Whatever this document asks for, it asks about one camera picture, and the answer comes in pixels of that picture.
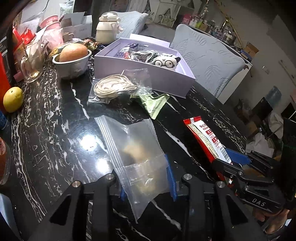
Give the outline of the person right hand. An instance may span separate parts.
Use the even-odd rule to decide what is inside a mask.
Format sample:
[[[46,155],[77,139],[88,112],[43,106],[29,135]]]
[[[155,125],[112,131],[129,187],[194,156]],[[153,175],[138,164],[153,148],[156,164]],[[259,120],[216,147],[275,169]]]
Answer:
[[[258,208],[253,208],[252,215],[260,222],[265,222],[268,219],[271,220],[268,221],[267,227],[265,228],[266,234],[270,235],[277,232],[284,226],[288,219],[295,216],[295,208],[293,210],[283,209],[275,214],[264,212]]]

